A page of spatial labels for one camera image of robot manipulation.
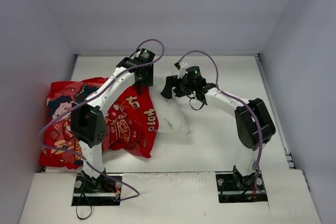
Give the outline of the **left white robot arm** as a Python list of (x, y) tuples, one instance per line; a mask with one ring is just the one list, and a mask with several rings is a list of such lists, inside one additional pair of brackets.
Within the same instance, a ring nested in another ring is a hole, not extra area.
[(89, 162), (83, 164), (82, 173), (88, 177), (86, 186), (92, 192), (97, 193), (105, 186), (101, 149), (108, 130), (104, 118), (127, 88), (135, 88), (135, 93), (140, 95), (145, 87), (153, 86), (154, 57), (155, 53), (144, 48), (133, 59), (125, 57), (112, 76), (85, 99), (86, 104), (71, 112), (71, 130), (79, 141), (82, 156)]

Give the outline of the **red navy pillowcase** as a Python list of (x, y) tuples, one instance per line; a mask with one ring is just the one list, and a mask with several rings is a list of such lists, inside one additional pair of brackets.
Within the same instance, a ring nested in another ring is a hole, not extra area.
[[(47, 122), (71, 109), (75, 101), (81, 102), (105, 82), (102, 77), (53, 82), (47, 96)], [(107, 135), (102, 142), (103, 151), (124, 149), (135, 156), (151, 157), (159, 121), (148, 87), (144, 87), (141, 94), (135, 86), (127, 88), (110, 107), (104, 120)], [(41, 149), (41, 166), (68, 169), (82, 166), (81, 158), (72, 154), (72, 151), (81, 153), (81, 148), (70, 126), (71, 115), (67, 114), (46, 130), (44, 144), (54, 146), (54, 149)]]

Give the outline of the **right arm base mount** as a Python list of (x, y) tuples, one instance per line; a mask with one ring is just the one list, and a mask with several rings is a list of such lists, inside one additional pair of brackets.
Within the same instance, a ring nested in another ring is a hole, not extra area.
[(216, 173), (218, 202), (220, 204), (236, 204), (250, 202), (267, 202), (268, 197), (262, 174), (255, 180), (248, 182), (247, 186), (238, 186), (233, 173)]

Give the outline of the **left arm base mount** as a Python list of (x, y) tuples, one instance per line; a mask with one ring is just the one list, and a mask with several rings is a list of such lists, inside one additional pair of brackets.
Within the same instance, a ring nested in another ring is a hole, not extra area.
[(72, 206), (119, 206), (122, 184), (105, 177), (97, 185), (82, 173), (76, 175)]

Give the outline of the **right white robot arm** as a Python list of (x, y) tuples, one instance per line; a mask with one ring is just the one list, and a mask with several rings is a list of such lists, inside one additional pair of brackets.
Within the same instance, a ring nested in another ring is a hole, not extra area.
[(233, 167), (232, 181), (238, 188), (252, 185), (259, 172), (263, 146), (276, 133), (269, 111), (260, 98), (246, 100), (226, 93), (202, 77), (198, 66), (185, 62), (175, 63), (178, 73), (166, 77), (161, 95), (167, 99), (188, 97), (202, 106), (213, 106), (229, 115), (236, 122), (237, 134), (243, 151)]

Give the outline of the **white pillow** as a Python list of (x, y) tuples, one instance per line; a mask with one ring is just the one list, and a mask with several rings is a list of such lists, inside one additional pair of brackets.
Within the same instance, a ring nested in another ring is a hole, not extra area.
[(157, 132), (186, 135), (190, 133), (190, 128), (177, 100), (175, 98), (166, 99), (161, 95), (166, 77), (172, 75), (172, 71), (155, 74), (153, 86), (149, 87), (150, 97), (159, 121)]

